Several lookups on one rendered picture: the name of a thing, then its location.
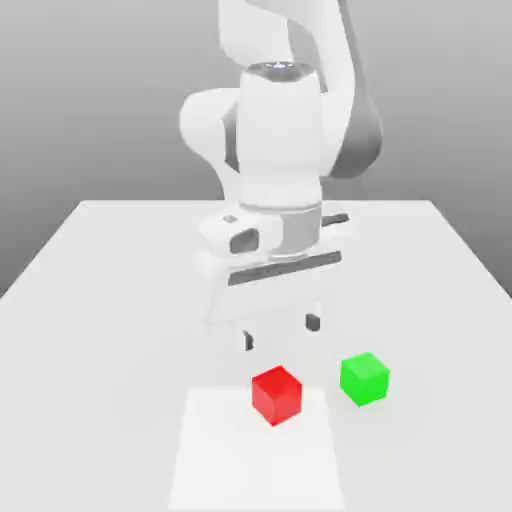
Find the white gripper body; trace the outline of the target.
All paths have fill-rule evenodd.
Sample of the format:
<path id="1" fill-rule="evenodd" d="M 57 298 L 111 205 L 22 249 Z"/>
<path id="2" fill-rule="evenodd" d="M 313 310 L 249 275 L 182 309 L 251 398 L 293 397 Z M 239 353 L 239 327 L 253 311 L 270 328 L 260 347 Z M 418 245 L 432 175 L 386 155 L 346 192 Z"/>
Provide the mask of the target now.
<path id="1" fill-rule="evenodd" d="M 341 283 L 349 231 L 323 231 L 308 253 L 275 260 L 195 255 L 194 297 L 208 324 L 255 318 L 321 300 Z"/>

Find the small red cube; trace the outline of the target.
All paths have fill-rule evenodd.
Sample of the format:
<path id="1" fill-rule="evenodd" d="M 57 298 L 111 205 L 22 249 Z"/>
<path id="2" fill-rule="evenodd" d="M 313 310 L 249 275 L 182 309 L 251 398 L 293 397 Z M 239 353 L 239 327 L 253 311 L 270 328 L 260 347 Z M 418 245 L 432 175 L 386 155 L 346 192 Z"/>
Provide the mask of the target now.
<path id="1" fill-rule="evenodd" d="M 302 390 L 302 383 L 279 365 L 252 378 L 252 406 L 276 426 L 301 412 Z"/>

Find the small green cube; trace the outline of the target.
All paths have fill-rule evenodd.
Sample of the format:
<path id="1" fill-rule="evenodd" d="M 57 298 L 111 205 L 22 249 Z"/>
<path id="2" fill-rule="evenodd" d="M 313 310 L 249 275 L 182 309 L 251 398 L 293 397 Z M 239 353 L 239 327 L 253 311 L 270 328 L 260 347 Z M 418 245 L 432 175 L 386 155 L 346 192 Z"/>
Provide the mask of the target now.
<path id="1" fill-rule="evenodd" d="M 344 359 L 340 367 L 340 389 L 362 407 L 387 396 L 390 369 L 373 353 L 365 352 Z"/>

